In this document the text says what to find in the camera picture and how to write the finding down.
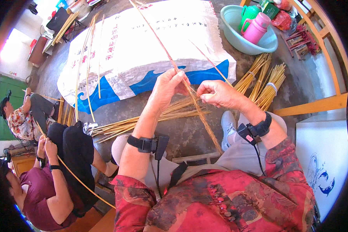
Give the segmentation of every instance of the red plastic bag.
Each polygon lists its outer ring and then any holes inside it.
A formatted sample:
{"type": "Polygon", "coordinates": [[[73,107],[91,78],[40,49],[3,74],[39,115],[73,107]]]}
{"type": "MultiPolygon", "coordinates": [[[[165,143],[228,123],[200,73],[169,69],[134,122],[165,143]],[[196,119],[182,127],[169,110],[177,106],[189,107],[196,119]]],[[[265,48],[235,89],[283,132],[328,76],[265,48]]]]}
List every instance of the red plastic bag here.
{"type": "Polygon", "coordinates": [[[292,4],[288,0],[282,0],[280,4],[276,4],[276,7],[280,10],[290,11],[292,4]]]}
{"type": "Polygon", "coordinates": [[[276,17],[272,19],[272,25],[280,30],[289,30],[291,26],[291,17],[288,13],[280,10],[276,17]]]}

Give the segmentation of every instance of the green plastic jug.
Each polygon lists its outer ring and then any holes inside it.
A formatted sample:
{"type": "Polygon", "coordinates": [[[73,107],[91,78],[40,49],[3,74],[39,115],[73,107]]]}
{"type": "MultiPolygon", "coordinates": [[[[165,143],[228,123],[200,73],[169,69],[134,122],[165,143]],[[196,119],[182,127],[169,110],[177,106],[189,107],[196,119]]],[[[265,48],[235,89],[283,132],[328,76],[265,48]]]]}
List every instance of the green plastic jug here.
{"type": "MultiPolygon", "coordinates": [[[[239,25],[239,31],[241,31],[246,19],[255,19],[259,12],[262,12],[262,7],[259,4],[254,6],[244,6],[241,12],[242,19],[239,25]]],[[[246,31],[249,25],[250,23],[245,24],[244,31],[246,31]]]]}

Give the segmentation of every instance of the plastic basin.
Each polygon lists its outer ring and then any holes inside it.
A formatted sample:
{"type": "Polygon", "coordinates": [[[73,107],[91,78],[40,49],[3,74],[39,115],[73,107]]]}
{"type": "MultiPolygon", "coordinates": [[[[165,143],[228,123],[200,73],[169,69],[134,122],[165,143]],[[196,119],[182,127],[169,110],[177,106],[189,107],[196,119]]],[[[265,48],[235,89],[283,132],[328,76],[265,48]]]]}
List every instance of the plastic basin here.
{"type": "Polygon", "coordinates": [[[220,11],[224,23],[224,35],[228,42],[240,52],[248,55],[274,52],[277,49],[278,41],[271,26],[268,26],[267,32],[256,45],[242,37],[240,30],[238,30],[242,18],[241,12],[242,7],[236,5],[225,6],[220,11]]]}

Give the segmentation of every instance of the red patterned shirt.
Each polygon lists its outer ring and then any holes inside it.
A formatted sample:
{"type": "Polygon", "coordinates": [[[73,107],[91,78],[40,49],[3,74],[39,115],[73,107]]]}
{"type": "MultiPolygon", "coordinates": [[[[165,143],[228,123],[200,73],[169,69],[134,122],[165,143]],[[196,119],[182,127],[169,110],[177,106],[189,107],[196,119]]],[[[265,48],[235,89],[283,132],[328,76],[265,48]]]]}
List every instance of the red patterned shirt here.
{"type": "Polygon", "coordinates": [[[310,231],[315,198],[289,138],[267,151],[266,177],[201,170],[158,203],[140,181],[117,175],[116,231],[310,231]]]}
{"type": "Polygon", "coordinates": [[[35,133],[35,140],[38,141],[41,132],[36,127],[35,120],[30,112],[24,113],[23,106],[14,110],[8,118],[8,125],[15,136],[23,140],[33,140],[35,133]]]}

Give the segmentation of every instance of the seated person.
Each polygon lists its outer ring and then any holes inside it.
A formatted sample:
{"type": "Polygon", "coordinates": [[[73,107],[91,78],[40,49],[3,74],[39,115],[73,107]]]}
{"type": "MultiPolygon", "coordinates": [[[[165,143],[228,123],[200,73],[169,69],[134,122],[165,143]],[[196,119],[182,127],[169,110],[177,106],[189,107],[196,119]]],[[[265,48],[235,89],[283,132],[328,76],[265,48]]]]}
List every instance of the seated person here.
{"type": "Polygon", "coordinates": [[[92,137],[83,133],[80,121],[71,127],[53,123],[47,138],[41,136],[38,143],[37,156],[44,159],[45,155],[49,163],[43,167],[36,159],[34,167],[19,178],[8,168],[4,175],[10,183],[10,194],[27,219],[40,230],[59,230],[83,217],[98,198],[71,175],[57,155],[93,191],[90,165],[107,176],[114,174],[117,165],[102,160],[92,137]]]}
{"type": "MultiPolygon", "coordinates": [[[[176,74],[174,69],[157,78],[131,136],[153,137],[172,96],[186,93],[183,80],[189,84],[184,72],[176,74]]],[[[164,195],[157,201],[157,161],[127,143],[129,135],[117,137],[111,148],[120,165],[111,182],[115,185],[115,230],[310,231],[315,198],[282,118],[262,111],[223,81],[203,81],[197,94],[204,103],[240,111],[239,123],[256,126],[271,116],[269,131],[260,133],[262,141],[256,148],[263,165],[254,147],[237,134],[235,119],[226,111],[222,117],[224,154],[215,164],[192,167],[162,158],[159,188],[164,195]]]]}
{"type": "Polygon", "coordinates": [[[38,141],[41,133],[36,127],[36,122],[46,134],[47,116],[51,116],[54,120],[58,118],[59,104],[57,103],[53,104],[38,94],[31,94],[31,89],[27,88],[20,108],[14,110],[9,97],[1,101],[0,116],[8,121],[8,126],[16,137],[38,141]]]}

